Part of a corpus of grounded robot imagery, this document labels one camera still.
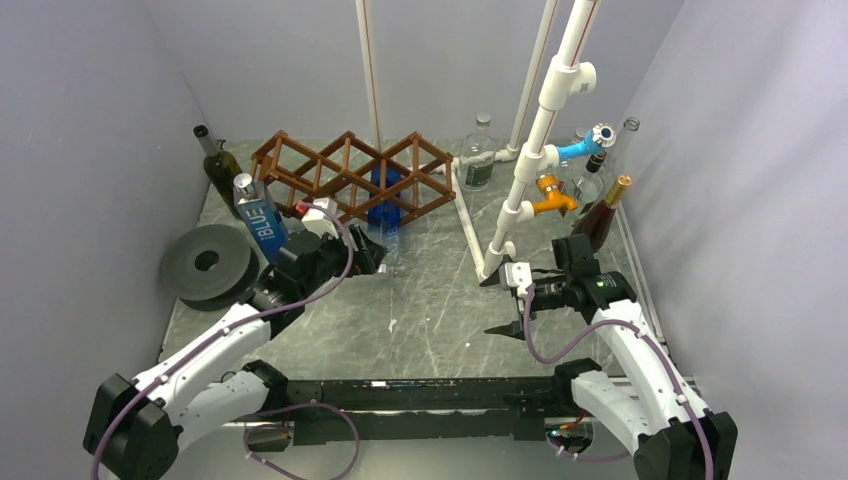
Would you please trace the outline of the blue square bottle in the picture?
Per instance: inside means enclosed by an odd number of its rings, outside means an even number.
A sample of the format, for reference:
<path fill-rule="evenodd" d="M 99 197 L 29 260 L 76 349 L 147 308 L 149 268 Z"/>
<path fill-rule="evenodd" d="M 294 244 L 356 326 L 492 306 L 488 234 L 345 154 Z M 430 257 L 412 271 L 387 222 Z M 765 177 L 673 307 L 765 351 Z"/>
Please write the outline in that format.
<path fill-rule="evenodd" d="M 388 278 L 398 275 L 401 219 L 401 208 L 391 201 L 382 201 L 367 213 L 369 236 L 387 249 L 378 272 Z"/>
<path fill-rule="evenodd" d="M 249 173 L 233 179 L 234 206 L 270 265 L 279 261 L 279 253 L 289 238 L 267 185 Z"/>

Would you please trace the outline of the dark bottle gold cap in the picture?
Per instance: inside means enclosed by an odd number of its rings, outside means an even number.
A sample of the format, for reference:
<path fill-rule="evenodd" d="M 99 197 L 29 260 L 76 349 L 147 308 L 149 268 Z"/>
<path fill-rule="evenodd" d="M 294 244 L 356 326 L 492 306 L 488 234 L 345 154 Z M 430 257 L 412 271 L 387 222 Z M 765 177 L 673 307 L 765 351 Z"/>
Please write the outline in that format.
<path fill-rule="evenodd" d="M 630 175 L 619 175 L 604 197 L 597 201 L 572 229 L 572 235 L 583 234 L 589 238 L 594 253 L 598 253 L 606 242 L 617 208 L 632 183 Z"/>

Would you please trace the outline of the clear bottle black cap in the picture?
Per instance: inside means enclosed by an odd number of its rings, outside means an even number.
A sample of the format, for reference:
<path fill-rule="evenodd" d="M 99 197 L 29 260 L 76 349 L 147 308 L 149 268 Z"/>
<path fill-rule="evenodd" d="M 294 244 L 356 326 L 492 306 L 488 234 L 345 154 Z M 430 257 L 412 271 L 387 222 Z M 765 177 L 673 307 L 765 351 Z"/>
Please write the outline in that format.
<path fill-rule="evenodd" d="M 606 157 L 607 153 L 601 152 L 585 158 L 570 159 L 566 164 L 565 194 L 577 203 L 577 208 L 564 217 L 567 225 L 576 224 L 604 191 L 600 170 Z"/>

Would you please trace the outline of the green wine bottle silver cap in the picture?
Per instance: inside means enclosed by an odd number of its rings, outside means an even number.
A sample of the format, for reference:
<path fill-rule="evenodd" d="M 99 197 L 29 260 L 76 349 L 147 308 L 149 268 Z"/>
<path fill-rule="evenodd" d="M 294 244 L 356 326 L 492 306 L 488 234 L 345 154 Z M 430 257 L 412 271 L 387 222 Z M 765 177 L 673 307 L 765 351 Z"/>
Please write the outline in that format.
<path fill-rule="evenodd" d="M 203 159 L 205 174 L 231 215 L 239 218 L 234 200 L 233 180 L 242 173 L 241 167 L 236 158 L 223 148 L 223 142 L 218 140 L 206 125 L 196 125 L 193 128 L 193 134 L 205 153 Z"/>

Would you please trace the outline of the tall clear wine bottle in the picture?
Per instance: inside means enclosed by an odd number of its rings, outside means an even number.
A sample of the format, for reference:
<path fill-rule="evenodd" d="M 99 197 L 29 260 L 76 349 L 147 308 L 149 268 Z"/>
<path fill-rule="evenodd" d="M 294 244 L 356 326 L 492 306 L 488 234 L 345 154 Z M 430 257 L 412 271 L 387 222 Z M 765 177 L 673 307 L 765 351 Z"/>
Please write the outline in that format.
<path fill-rule="evenodd" d="M 605 189 L 608 189 L 622 172 L 624 159 L 640 125 L 638 117 L 627 117 L 617 131 L 614 145 L 606 150 L 607 158 L 601 168 L 601 179 Z"/>

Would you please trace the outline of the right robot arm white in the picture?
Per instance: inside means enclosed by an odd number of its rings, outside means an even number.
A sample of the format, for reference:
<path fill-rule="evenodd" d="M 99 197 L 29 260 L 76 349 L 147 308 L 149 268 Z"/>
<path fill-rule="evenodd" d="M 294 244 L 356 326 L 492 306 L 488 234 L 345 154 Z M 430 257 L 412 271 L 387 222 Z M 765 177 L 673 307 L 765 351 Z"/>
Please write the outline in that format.
<path fill-rule="evenodd" d="M 552 242 L 557 274 L 536 278 L 526 262 L 504 262 L 495 275 L 516 300 L 519 318 L 494 333 L 525 342 L 539 363 L 555 368 L 557 411 L 594 415 L 626 447 L 640 479 L 726 479 L 738 427 L 716 413 L 688 383 L 653 333 L 636 291 L 618 271 L 602 270 L 584 234 Z M 557 354 L 544 356 L 531 333 L 534 313 L 570 308 L 587 326 Z M 630 397 L 591 359 L 565 356 L 596 333 L 622 366 Z"/>

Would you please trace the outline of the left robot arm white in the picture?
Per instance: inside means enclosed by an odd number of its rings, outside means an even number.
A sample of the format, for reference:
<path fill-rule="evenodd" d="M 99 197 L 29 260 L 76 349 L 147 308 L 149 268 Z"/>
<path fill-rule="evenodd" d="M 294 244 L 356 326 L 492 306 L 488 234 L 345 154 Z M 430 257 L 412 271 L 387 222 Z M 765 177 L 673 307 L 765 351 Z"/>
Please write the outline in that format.
<path fill-rule="evenodd" d="M 357 226 L 292 234 L 277 261 L 206 331 L 131 379 L 113 374 L 101 383 L 83 437 L 90 478 L 160 479 L 183 450 L 223 424 L 254 413 L 279 417 L 288 402 L 281 372 L 253 362 L 227 381 L 221 375 L 343 279 L 375 274 L 386 254 Z"/>

